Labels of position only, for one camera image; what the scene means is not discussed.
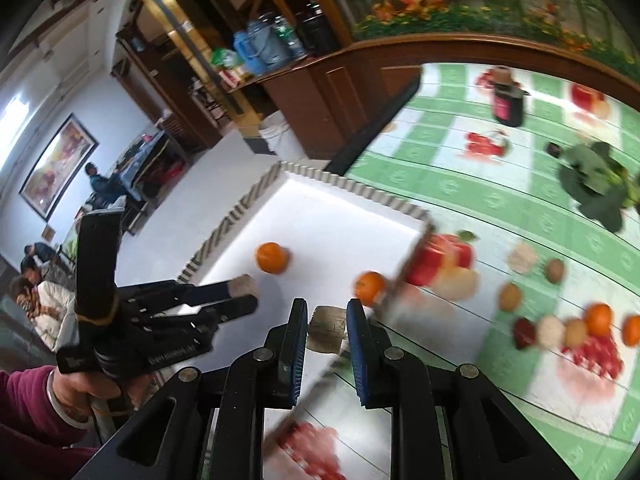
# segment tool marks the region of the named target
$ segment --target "blue pitcher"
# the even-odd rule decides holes
[[[291,61],[291,51],[271,25],[264,22],[249,22],[246,31],[252,47],[262,63],[266,65],[267,72],[282,68]]]
[[[258,52],[255,51],[249,39],[249,35],[244,30],[238,30],[234,34],[234,50],[253,75],[261,76],[267,73],[267,66],[260,59]]]

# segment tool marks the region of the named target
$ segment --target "person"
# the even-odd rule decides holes
[[[98,174],[98,168],[92,162],[84,167],[84,172],[89,176],[89,183],[94,193],[108,204],[113,204],[121,196],[130,196],[129,191],[120,180],[118,170],[113,170],[109,178]]]
[[[74,277],[52,261],[38,266],[33,256],[25,256],[20,262],[20,275],[29,280],[33,286],[37,286],[41,282],[52,282],[71,292],[76,291]]]
[[[9,294],[24,309],[44,344],[54,350],[62,321],[74,310],[76,295],[52,282],[33,286],[22,276],[11,280]]]
[[[54,262],[58,264],[62,269],[67,273],[71,274],[71,270],[65,265],[65,263],[60,259],[56,251],[50,245],[44,242],[36,242],[31,245],[24,246],[24,255],[25,256],[37,256],[38,259],[43,263]]]
[[[150,377],[124,386],[140,406]],[[54,366],[0,371],[0,463],[3,478],[71,480],[95,447],[69,447],[92,426],[88,396],[114,399],[120,387],[98,372],[63,375]]]

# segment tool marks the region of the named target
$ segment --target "person in white jacket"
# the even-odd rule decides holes
[[[11,297],[25,310],[44,344],[54,350],[62,320],[74,311],[76,295],[53,282],[32,286],[21,276],[14,278],[9,288]]]

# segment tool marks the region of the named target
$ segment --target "orange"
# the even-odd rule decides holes
[[[289,251],[276,242],[268,242],[255,250],[255,262],[264,272],[280,274],[289,263]]]
[[[611,307],[606,303],[594,303],[584,313],[584,320],[590,335],[606,336],[613,322]]]
[[[361,274],[353,285],[353,295],[364,306],[370,306],[376,301],[380,292],[385,290],[386,280],[382,274],[369,270]]]
[[[622,342],[626,346],[640,343],[640,316],[627,316],[622,325]]]

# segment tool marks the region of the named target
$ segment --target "wooden counter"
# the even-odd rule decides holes
[[[411,34],[359,41],[260,82],[310,158],[331,159],[427,62],[505,64],[595,88],[640,110],[640,85],[566,49],[506,36]]]

